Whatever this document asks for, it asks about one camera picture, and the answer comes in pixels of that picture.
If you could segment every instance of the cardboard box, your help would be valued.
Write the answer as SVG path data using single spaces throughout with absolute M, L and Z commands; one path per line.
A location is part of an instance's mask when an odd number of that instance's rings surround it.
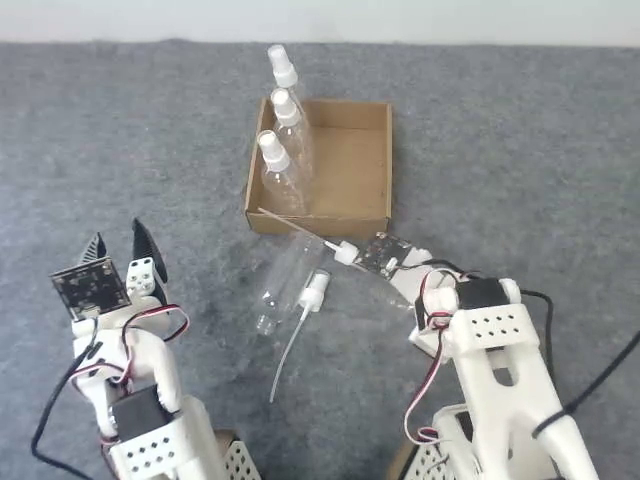
M 305 102 L 304 108 L 314 143 L 311 211 L 284 218 L 323 236 L 369 238 L 386 231 L 391 218 L 391 105 L 314 99 Z M 271 103 L 263 99 L 256 137 L 274 123 Z M 258 212 L 258 207 L 273 211 L 263 195 L 262 166 L 254 141 L 247 220 L 259 233 L 287 233 L 289 227 Z

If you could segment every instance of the perforated plate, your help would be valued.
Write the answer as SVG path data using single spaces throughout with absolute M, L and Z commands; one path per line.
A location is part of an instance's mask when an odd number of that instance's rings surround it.
M 460 310 L 451 320 L 450 331 L 460 352 L 540 343 L 531 317 L 521 303 Z
M 437 446 L 419 447 L 404 480 L 455 480 L 443 459 Z
M 224 467 L 229 480 L 261 480 L 244 442 L 236 440 L 224 456 Z
M 141 480 L 186 463 L 195 454 L 180 417 L 164 427 L 111 448 L 111 456 L 131 479 Z

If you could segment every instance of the white wall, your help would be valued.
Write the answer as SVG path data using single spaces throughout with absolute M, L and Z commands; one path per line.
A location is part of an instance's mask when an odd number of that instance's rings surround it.
M 0 40 L 640 46 L 640 0 L 0 0 Z

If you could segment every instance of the hole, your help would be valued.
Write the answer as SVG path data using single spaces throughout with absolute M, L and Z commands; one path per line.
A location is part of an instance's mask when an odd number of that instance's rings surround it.
M 513 387 L 515 382 L 508 368 L 497 368 L 493 371 L 493 377 L 500 385 L 504 387 Z
M 98 350 L 100 350 L 100 348 L 102 347 L 102 345 L 104 345 L 104 343 L 102 342 L 96 342 L 96 344 L 93 346 L 93 348 L 91 349 L 91 351 L 87 354 L 87 358 L 89 360 L 91 360 L 96 353 L 98 353 Z

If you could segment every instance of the white spray nozzle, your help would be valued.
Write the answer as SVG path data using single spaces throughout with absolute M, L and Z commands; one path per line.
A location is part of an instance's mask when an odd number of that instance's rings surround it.
M 285 127 L 293 127 L 302 118 L 300 110 L 295 102 L 284 88 L 276 88 L 271 93 L 271 103 L 273 103 L 273 111 L 276 118 Z
M 331 275 L 324 270 L 316 270 L 311 277 L 311 281 L 302 291 L 298 305 L 302 308 L 309 309 L 311 312 L 319 312 L 322 302 L 324 302 L 324 292 L 329 284 Z
M 281 172 L 291 163 L 289 154 L 271 130 L 263 130 L 258 134 L 258 145 L 269 171 Z
M 272 45 L 267 50 L 273 76 L 281 88 L 291 88 L 298 82 L 298 74 L 287 56 L 287 51 L 282 45 Z
M 356 247 L 352 243 L 345 242 L 343 240 L 340 242 L 340 245 L 329 245 L 328 242 L 325 242 L 325 245 L 336 252 L 333 254 L 333 259 L 336 262 L 340 262 L 344 265 L 353 265 L 354 260 L 358 258 L 358 247 Z

